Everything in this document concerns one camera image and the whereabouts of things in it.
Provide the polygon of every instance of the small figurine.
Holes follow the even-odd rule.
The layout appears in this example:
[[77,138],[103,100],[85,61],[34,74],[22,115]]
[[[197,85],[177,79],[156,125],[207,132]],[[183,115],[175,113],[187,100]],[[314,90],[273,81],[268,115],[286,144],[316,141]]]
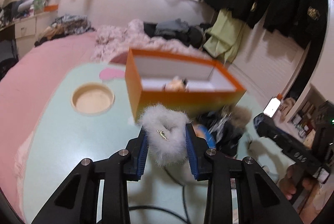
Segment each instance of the small figurine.
[[168,84],[164,84],[162,87],[163,91],[187,91],[187,79],[181,79],[178,76],[175,76],[172,81]]

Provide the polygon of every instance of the pink heart shape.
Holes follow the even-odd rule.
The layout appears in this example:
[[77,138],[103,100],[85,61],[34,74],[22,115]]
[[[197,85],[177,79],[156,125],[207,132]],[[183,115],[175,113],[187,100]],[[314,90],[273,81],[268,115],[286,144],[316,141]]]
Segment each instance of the pink heart shape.
[[105,68],[100,72],[100,79],[103,81],[111,80],[114,78],[124,78],[125,72],[119,69]]

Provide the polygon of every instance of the pink fluffy blanket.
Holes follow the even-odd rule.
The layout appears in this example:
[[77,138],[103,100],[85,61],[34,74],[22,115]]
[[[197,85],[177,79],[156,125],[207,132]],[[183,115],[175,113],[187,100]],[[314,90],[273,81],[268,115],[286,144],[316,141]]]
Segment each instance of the pink fluffy blanket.
[[195,49],[191,45],[186,47],[179,40],[165,40],[161,37],[150,38],[144,32],[144,23],[135,19],[127,27],[101,26],[96,32],[96,47],[92,60],[111,62],[129,48],[161,50],[171,53],[210,59],[210,56]]

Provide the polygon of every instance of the orange box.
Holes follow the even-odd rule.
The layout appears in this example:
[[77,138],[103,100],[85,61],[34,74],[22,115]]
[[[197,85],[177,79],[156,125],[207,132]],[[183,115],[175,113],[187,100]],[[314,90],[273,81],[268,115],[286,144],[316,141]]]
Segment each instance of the orange box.
[[[188,79],[188,91],[163,91],[175,76]],[[125,81],[135,121],[157,103],[193,118],[236,104],[246,91],[219,61],[137,49],[129,50]]]
[[56,10],[58,10],[58,5],[48,5],[48,6],[44,7],[44,12],[56,11]]

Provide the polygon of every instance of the metal screw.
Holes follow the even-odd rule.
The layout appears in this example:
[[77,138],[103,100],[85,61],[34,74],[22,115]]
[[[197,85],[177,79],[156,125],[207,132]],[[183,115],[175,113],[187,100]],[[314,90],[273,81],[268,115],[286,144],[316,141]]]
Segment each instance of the metal screw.
[[215,154],[216,154],[216,150],[213,149],[213,148],[210,148],[210,149],[206,150],[206,153],[207,153],[208,155],[215,155]]
[[87,166],[87,165],[90,164],[90,162],[91,162],[90,159],[85,158],[85,159],[82,159],[82,160],[81,160],[81,165],[83,165],[83,166]]
[[245,157],[244,158],[244,161],[247,163],[247,164],[252,164],[252,163],[254,163],[254,159],[252,158],[252,157],[249,157],[249,156],[247,156],[247,157]]
[[122,150],[120,150],[119,152],[118,152],[118,154],[120,155],[120,156],[126,156],[126,155],[128,155],[128,153],[129,153],[129,151],[127,150],[127,149],[122,149]]

